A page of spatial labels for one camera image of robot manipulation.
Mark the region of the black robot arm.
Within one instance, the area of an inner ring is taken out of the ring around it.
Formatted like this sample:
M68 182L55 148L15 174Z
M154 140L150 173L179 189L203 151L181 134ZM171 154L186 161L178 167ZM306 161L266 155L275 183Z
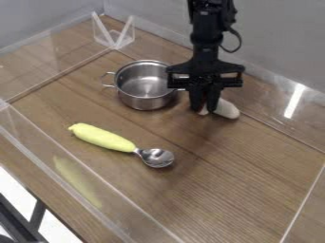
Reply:
M189 94L190 108L198 112L203 107L213 113L219 105L225 88L242 87L245 66L218 59L218 50L237 52L222 46L223 33L233 33L242 43L239 33L233 29L237 22L234 0L187 0L189 20L193 25L190 59L166 68L167 87L183 89Z

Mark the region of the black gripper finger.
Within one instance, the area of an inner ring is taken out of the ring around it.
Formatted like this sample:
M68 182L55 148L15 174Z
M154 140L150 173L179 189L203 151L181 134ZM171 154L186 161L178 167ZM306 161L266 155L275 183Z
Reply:
M213 112L218 106L218 100L221 97L222 86L219 84L211 84L207 88L207 110Z
M201 85L193 85L189 88L189 100L190 108L193 111L199 112L203 109L206 103L206 87Z

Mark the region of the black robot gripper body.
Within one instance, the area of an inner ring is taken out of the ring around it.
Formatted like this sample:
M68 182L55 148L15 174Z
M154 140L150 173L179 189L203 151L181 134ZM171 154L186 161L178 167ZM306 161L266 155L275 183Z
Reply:
M167 87L178 90L189 90L194 84L221 85L226 87L242 87L243 65L225 62L218 59L218 48L193 48L191 58L166 68Z

